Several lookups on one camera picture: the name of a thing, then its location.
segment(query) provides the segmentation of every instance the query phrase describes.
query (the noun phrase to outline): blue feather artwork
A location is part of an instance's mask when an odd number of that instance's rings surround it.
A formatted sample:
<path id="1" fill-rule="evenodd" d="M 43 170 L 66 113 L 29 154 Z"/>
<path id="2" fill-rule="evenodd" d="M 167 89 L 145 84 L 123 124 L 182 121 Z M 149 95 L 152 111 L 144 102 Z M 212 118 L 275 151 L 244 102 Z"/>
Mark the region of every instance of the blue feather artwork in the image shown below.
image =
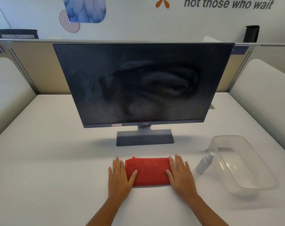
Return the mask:
<path id="1" fill-rule="evenodd" d="M 105 0 L 63 1 L 70 22 L 99 23 L 105 18 Z"/>

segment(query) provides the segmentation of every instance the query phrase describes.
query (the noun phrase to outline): finger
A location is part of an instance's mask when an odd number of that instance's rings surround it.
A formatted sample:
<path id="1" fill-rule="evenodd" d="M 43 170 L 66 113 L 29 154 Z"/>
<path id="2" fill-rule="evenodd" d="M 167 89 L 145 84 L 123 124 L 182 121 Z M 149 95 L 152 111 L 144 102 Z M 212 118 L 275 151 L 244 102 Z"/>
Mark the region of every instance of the finger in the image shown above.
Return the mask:
<path id="1" fill-rule="evenodd" d="M 110 179 L 110 178 L 112 178 L 112 170 L 111 170 L 111 167 L 109 167 L 108 170 L 109 170 L 109 179 Z"/>
<path id="2" fill-rule="evenodd" d="M 175 155 L 175 161 L 176 161 L 177 170 L 182 171 L 182 166 L 181 166 L 181 163 L 180 163 L 180 160 L 177 154 Z"/>
<path id="3" fill-rule="evenodd" d="M 185 161 L 186 171 L 191 173 L 190 166 L 187 161 Z"/>
<path id="4" fill-rule="evenodd" d="M 116 172 L 115 172 L 115 166 L 116 166 L 116 162 L 115 162 L 115 159 L 114 159 L 114 160 L 113 160 L 113 163 L 112 163 L 113 176 L 116 174 Z"/>
<path id="5" fill-rule="evenodd" d="M 172 173 L 175 174 L 177 172 L 177 169 L 176 169 L 176 167 L 174 165 L 174 162 L 173 162 L 173 159 L 172 159 L 171 156 L 169 156 L 169 163 L 170 163 L 170 167 L 171 167 Z"/>
<path id="6" fill-rule="evenodd" d="M 185 164 L 184 164 L 184 162 L 183 162 L 183 160 L 182 160 L 182 157 L 181 157 L 181 156 L 178 156 L 178 158 L 179 158 L 180 164 L 181 164 L 181 166 L 182 166 L 182 169 L 185 171 L 186 168 L 185 168 Z"/>
<path id="7" fill-rule="evenodd" d="M 125 165 L 122 160 L 120 161 L 120 165 L 121 165 L 121 174 L 126 174 Z"/>
<path id="8" fill-rule="evenodd" d="M 165 170 L 165 172 L 167 173 L 167 176 L 169 178 L 169 181 L 171 183 L 171 186 L 174 187 L 175 186 L 175 182 L 174 182 L 174 177 L 171 171 L 169 170 Z"/>
<path id="9" fill-rule="evenodd" d="M 131 177 L 130 177 L 130 179 L 129 179 L 129 182 L 128 182 L 128 185 L 129 185 L 130 187 L 133 186 L 134 181 L 135 181 L 136 176 L 137 176 L 137 173 L 138 173 L 138 171 L 135 170 L 135 171 L 133 172 L 133 174 L 131 175 Z"/>
<path id="10" fill-rule="evenodd" d="M 116 156 L 115 160 L 116 160 L 116 165 L 115 165 L 116 174 L 120 174 L 121 173 L 121 165 L 120 165 L 120 160 L 119 160 L 118 156 Z"/>

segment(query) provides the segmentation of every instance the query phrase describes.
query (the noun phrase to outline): clear plastic container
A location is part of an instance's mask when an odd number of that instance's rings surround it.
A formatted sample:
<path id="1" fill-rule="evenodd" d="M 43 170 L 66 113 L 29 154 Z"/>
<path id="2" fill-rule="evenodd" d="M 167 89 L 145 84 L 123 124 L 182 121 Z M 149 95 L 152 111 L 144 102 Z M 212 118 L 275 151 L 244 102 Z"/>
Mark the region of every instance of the clear plastic container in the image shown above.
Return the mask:
<path id="1" fill-rule="evenodd" d="M 230 193 L 249 196 L 278 185 L 275 175 L 242 136 L 213 137 L 207 151 L 215 153 L 212 164 Z"/>

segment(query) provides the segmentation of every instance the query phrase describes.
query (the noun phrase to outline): monitor base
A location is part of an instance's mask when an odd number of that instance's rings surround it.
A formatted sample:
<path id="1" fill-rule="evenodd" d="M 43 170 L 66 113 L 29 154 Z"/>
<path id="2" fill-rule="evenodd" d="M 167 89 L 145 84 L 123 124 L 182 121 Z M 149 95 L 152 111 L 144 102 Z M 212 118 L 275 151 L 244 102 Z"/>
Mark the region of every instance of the monitor base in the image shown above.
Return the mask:
<path id="1" fill-rule="evenodd" d="M 117 133 L 117 146 L 174 143 L 171 129 L 152 130 L 149 126 L 138 126 L 137 131 L 120 131 Z"/>

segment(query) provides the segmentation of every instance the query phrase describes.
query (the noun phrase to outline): black screen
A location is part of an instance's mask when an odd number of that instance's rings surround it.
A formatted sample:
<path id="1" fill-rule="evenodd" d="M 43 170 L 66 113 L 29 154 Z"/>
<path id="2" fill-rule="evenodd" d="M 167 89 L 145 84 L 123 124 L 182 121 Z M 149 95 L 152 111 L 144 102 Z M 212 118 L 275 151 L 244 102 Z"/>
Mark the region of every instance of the black screen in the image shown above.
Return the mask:
<path id="1" fill-rule="evenodd" d="M 234 44 L 54 44 L 82 123 L 202 120 Z"/>

